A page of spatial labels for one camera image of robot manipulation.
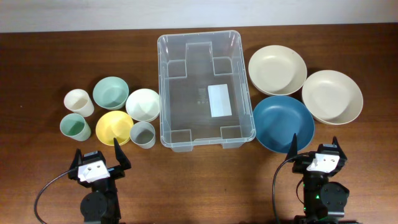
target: gray cup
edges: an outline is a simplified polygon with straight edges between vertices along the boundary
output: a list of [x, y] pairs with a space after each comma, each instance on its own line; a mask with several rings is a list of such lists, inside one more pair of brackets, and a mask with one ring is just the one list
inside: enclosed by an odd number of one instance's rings
[[86, 141], [91, 135], [91, 129], [80, 114], [68, 114], [61, 120], [62, 134], [77, 141]]
[[118, 110], [126, 104], [129, 96], [127, 83], [119, 77], [106, 77], [94, 87], [93, 98], [98, 106]]
[[139, 147], [149, 149], [154, 146], [155, 128], [148, 122], [141, 121], [134, 124], [130, 130], [130, 138]]

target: blue plate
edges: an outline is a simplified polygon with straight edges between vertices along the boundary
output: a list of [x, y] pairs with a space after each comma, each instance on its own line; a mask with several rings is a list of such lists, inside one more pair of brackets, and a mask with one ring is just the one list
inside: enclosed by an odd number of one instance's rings
[[274, 152], [288, 153], [293, 135], [297, 135], [297, 151], [307, 147], [315, 134], [315, 123], [309, 110], [289, 96], [271, 96], [254, 109], [256, 137]]

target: wood grain surface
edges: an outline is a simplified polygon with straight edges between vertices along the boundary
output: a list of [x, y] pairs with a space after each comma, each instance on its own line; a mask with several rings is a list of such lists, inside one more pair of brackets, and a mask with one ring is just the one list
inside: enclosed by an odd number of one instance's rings
[[[348, 163], [331, 180], [351, 191], [345, 219], [398, 223], [398, 24], [235, 29], [246, 67], [261, 47], [284, 45], [303, 57], [308, 74], [337, 70], [359, 85], [364, 96], [359, 118], [342, 126], [316, 122], [315, 138], [304, 151], [337, 136]], [[95, 134], [85, 142], [61, 134], [59, 123], [70, 113], [63, 106], [68, 91], [91, 94], [107, 76], [123, 78], [131, 92], [158, 91], [157, 38], [212, 30], [225, 29], [0, 34], [0, 222], [38, 223], [36, 194], [69, 168], [76, 148], [100, 150], [108, 166], [117, 164], [113, 147]], [[251, 82], [249, 90], [254, 108], [266, 95]], [[86, 119], [92, 130], [106, 112], [95, 105]], [[152, 124], [159, 133], [159, 119]], [[212, 145], [174, 153], [157, 135], [152, 149], [132, 142], [122, 149], [132, 162], [116, 182], [124, 223], [274, 223], [271, 182], [285, 155], [256, 140], [239, 149]], [[291, 164], [279, 174], [276, 198], [283, 220], [303, 214], [295, 196], [300, 178]], [[89, 192], [64, 177], [43, 194], [39, 213], [48, 223], [82, 223], [80, 202]]]

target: white cup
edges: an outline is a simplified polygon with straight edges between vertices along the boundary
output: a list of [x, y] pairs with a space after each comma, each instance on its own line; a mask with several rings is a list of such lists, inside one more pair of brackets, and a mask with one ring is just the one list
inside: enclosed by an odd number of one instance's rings
[[94, 112], [94, 105], [88, 93], [81, 89], [70, 91], [63, 99], [65, 107], [74, 112], [88, 117]]
[[126, 102], [126, 111], [136, 121], [151, 122], [160, 113], [159, 94], [150, 89], [139, 89], [131, 93]]
[[72, 113], [61, 120], [62, 134], [76, 141], [86, 141], [91, 135], [91, 129], [82, 115]]
[[139, 147], [149, 149], [154, 146], [156, 142], [155, 128], [148, 122], [138, 122], [131, 128], [130, 138]]

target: white bowl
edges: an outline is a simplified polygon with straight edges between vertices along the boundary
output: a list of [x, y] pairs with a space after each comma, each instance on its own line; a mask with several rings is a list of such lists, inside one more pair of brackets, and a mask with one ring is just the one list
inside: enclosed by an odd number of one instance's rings
[[309, 76], [303, 102], [319, 122], [346, 124], [359, 116], [363, 96], [357, 84], [341, 72], [324, 70]]
[[150, 89], [139, 89], [131, 93], [126, 102], [126, 111], [136, 121], [151, 122], [160, 113], [159, 94]]
[[289, 95], [303, 86], [307, 67], [294, 50], [270, 45], [250, 58], [249, 76], [254, 86], [267, 95]]

